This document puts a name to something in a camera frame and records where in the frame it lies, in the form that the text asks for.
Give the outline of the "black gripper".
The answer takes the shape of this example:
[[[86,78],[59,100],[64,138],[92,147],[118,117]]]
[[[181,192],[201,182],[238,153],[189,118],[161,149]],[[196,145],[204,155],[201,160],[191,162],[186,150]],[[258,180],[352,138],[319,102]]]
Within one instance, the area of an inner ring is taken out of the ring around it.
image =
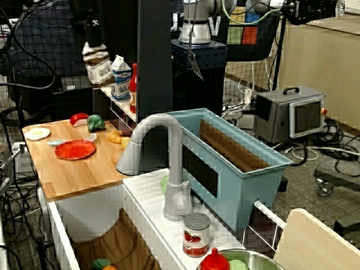
[[[103,44],[103,37],[100,29],[100,20],[97,12],[85,11],[81,18],[85,32],[85,42],[88,47],[98,47]]]

